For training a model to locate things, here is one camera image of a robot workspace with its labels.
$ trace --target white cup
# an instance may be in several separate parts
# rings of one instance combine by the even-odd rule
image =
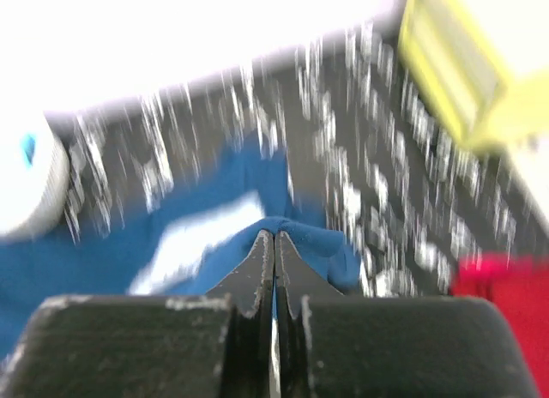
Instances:
[[[69,159],[41,112],[28,108],[3,112],[0,241],[37,238],[49,232],[63,214]]]

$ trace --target blue fabric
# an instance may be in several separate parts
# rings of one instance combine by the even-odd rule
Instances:
[[[216,171],[199,184],[172,192],[159,210],[134,215],[107,238],[84,230],[75,245],[68,229],[59,227],[40,240],[0,246],[0,357],[10,352],[27,319],[47,297],[126,293],[153,258],[166,226],[253,190],[267,218],[206,254],[198,276],[168,293],[202,295],[216,286],[242,262],[262,229],[287,231],[303,259],[333,285],[357,284],[359,259],[344,235],[324,229],[321,208],[293,205],[287,190],[286,156],[276,153],[263,159],[257,137],[250,136],[238,152],[226,148]]]

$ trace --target red object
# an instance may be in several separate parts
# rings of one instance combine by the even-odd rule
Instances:
[[[509,259],[506,254],[463,259],[451,293],[488,299],[499,308],[541,395],[549,397],[549,268],[534,266],[532,257]]]

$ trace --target yellow box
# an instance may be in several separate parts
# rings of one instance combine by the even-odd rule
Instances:
[[[549,130],[549,73],[514,73],[462,0],[407,0],[399,52],[458,146],[484,151]]]

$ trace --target black speckled surface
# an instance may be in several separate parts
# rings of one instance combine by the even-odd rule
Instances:
[[[479,250],[549,252],[498,161],[444,149],[393,45],[365,27],[339,52],[321,42],[302,49],[286,69],[242,69],[241,80],[225,76],[200,93],[143,98],[140,112],[74,118],[93,123],[66,140],[74,236],[85,223],[108,234],[130,211],[154,210],[174,185],[212,168],[226,140],[261,127],[287,149],[296,196],[322,199],[329,226],[362,251],[366,295],[445,292],[456,259]],[[351,189],[360,191],[356,216]]]

